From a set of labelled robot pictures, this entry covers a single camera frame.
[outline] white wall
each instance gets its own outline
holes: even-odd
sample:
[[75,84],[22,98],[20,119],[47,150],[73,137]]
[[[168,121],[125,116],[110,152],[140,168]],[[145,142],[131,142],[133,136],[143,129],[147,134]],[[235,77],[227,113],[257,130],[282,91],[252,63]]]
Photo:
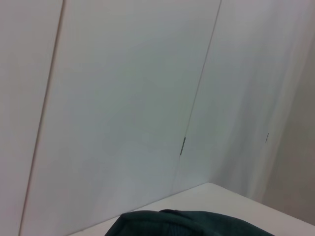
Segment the white wall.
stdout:
[[272,148],[282,130],[274,125],[289,103],[282,89],[289,82],[291,93],[304,64],[313,7],[310,0],[222,1],[174,192],[210,180],[259,198],[272,162],[265,140],[269,133]]
[[219,0],[67,0],[22,236],[171,194]]
[[0,234],[17,236],[60,0],[0,1]]
[[293,100],[263,203],[315,225],[315,41]]

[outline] white tabletop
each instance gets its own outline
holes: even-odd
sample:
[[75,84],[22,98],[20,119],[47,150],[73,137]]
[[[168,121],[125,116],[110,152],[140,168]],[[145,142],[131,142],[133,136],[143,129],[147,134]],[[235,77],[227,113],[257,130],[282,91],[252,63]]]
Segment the white tabletop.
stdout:
[[[137,210],[202,210],[245,220],[276,236],[315,236],[315,226],[252,201],[215,184],[205,183]],[[104,236],[118,217],[71,236]]]

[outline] white closet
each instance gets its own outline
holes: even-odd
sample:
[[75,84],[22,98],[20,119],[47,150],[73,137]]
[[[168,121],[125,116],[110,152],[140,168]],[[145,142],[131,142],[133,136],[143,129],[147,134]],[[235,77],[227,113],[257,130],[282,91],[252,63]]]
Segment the white closet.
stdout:
[[313,0],[0,7],[6,236],[19,231],[54,45],[20,236],[66,236],[209,181],[252,196],[315,15]]

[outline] dark green bag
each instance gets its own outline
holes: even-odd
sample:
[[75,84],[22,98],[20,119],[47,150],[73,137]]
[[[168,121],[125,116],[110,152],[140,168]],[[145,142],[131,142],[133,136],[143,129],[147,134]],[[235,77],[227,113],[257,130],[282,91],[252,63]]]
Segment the dark green bag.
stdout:
[[272,236],[234,217],[205,211],[135,211],[122,214],[106,236]]

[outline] cabinet door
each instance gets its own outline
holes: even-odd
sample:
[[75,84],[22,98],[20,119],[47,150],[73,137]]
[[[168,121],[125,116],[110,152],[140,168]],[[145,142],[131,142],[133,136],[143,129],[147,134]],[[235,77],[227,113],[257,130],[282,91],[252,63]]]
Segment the cabinet door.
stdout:
[[219,0],[67,0],[22,236],[170,195]]
[[174,193],[210,181],[250,196],[308,8],[309,0],[222,1]]
[[0,1],[0,235],[17,236],[62,2]]

